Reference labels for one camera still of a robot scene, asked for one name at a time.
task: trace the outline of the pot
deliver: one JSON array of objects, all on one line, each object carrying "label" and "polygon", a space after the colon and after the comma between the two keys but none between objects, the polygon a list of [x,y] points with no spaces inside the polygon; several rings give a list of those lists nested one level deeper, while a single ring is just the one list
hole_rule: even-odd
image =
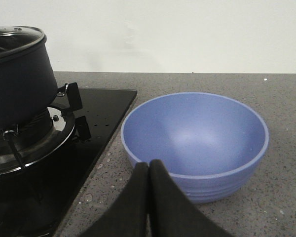
[{"label": "pot", "polygon": [[58,88],[45,48],[34,27],[0,27],[0,130],[46,108]]}]

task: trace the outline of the countertop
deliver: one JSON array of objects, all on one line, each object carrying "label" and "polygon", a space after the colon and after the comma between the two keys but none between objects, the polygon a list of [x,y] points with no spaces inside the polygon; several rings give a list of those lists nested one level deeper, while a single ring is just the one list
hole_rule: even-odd
[{"label": "countertop", "polygon": [[[76,81],[79,87],[136,89],[134,107],[183,91],[220,94],[249,105],[270,132],[264,158],[236,193],[196,206],[235,237],[296,237],[296,74],[55,72],[55,77],[59,86]],[[131,172],[119,127],[55,236],[76,237],[85,231],[114,202]]]}]

